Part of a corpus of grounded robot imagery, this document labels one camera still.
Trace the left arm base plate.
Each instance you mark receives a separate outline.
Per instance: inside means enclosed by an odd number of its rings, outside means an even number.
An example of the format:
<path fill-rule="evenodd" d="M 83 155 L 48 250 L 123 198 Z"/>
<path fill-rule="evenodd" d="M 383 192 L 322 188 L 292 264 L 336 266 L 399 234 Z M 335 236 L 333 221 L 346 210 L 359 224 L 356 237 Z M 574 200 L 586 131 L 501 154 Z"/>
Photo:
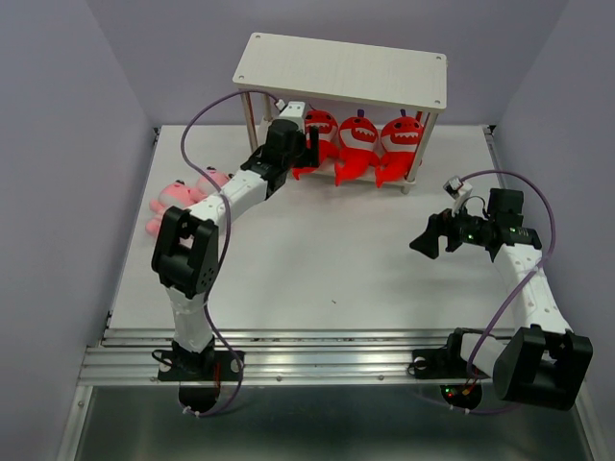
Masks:
<path fill-rule="evenodd" d="M 160 382 L 238 382 L 238 361 L 228 351 L 215 350 L 213 363 L 204 371 L 187 371 L 173 362 L 172 351 L 156 350 L 161 356 L 157 380 Z"/>

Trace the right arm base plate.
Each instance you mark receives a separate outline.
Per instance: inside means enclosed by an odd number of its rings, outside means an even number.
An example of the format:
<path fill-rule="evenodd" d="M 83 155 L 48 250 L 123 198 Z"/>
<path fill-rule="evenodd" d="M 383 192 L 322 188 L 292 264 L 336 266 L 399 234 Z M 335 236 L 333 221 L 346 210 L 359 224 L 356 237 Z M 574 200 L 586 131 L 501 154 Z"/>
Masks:
<path fill-rule="evenodd" d="M 417 379 L 479 379 L 492 377 L 500 350 L 479 351 L 473 360 L 473 371 L 468 371 L 467 360 L 470 352 L 464 349 L 439 348 L 419 349 L 412 352 L 407 372 Z"/>

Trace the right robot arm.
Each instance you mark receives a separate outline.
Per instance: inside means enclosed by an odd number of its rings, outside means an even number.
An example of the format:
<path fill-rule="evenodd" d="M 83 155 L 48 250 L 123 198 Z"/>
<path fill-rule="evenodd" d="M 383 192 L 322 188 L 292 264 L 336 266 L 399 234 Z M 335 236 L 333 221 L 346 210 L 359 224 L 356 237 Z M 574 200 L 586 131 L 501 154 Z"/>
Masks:
<path fill-rule="evenodd" d="M 407 369 L 418 379 L 489 378 L 500 400 L 569 410 L 593 346 L 573 333 L 556 305 L 539 236 L 523 225 L 524 195 L 493 188 L 482 216 L 468 212 L 466 199 L 456 194 L 454 207 L 433 214 L 409 247 L 430 259 L 438 258 L 441 238 L 448 253 L 463 244 L 485 249 L 503 278 L 514 332 L 502 343 L 491 332 L 456 328 L 445 346 L 413 351 Z"/>

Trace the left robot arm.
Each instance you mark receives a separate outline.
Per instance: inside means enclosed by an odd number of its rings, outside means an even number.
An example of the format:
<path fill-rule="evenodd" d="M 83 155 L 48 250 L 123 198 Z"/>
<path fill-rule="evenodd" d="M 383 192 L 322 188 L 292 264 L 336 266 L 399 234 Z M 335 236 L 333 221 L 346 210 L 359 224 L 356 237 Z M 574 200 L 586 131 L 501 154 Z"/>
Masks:
<path fill-rule="evenodd" d="M 219 239 L 230 236 L 236 218 L 280 189 L 291 169 L 319 166 L 318 142 L 317 129 L 277 119 L 264 143 L 218 191 L 193 206 L 172 206 L 164 212 L 152 269 L 170 300 L 174 337 L 170 350 L 153 353 L 161 381 L 213 379 L 232 359 L 230 352 L 216 350 L 206 316 L 223 254 Z"/>

